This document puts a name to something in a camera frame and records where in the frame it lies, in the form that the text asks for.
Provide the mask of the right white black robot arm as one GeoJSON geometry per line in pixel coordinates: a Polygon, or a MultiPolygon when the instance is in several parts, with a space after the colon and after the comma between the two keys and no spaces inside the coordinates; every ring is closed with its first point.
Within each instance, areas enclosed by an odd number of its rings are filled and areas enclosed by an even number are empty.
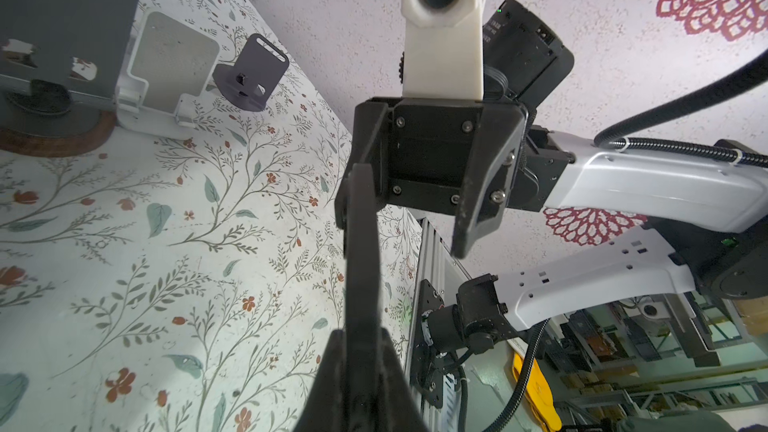
{"type": "Polygon", "coordinates": [[[767,159],[713,146],[635,136],[752,90],[767,80],[760,55],[680,99],[589,140],[535,125],[573,54],[536,15],[505,0],[483,28],[483,101],[372,98],[356,107],[352,150],[336,198],[351,253],[370,254],[387,205],[452,215],[452,254],[465,257],[505,209],[640,214],[603,244],[544,267],[463,283],[445,305],[428,285],[411,366],[445,369],[448,354],[481,354],[546,319],[632,296],[707,290],[742,300],[767,257],[767,159]]]}

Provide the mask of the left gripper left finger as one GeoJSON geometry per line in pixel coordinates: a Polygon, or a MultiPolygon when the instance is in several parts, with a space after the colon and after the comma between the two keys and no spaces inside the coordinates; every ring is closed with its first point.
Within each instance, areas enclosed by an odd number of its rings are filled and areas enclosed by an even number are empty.
{"type": "Polygon", "coordinates": [[[360,357],[343,330],[329,336],[294,431],[360,430],[360,357]]]}

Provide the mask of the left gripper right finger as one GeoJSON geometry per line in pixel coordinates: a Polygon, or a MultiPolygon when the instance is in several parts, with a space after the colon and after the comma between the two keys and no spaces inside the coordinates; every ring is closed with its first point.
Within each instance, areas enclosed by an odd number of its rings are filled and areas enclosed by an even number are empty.
{"type": "Polygon", "coordinates": [[[380,358],[376,364],[377,388],[374,430],[378,432],[426,432],[389,332],[380,329],[380,358]]]}

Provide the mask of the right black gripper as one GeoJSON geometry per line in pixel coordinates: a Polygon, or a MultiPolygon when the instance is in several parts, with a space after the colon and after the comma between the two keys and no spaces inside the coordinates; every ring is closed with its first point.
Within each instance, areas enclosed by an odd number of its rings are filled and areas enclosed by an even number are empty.
{"type": "Polygon", "coordinates": [[[544,207],[575,157],[534,121],[538,106],[573,69],[574,56],[516,0],[504,0],[486,22],[483,41],[483,102],[432,106],[374,97],[355,107],[334,200],[339,229],[347,229],[356,164],[372,167],[376,211],[396,205],[455,214],[451,254],[459,259],[499,229],[506,207],[544,207]]]}

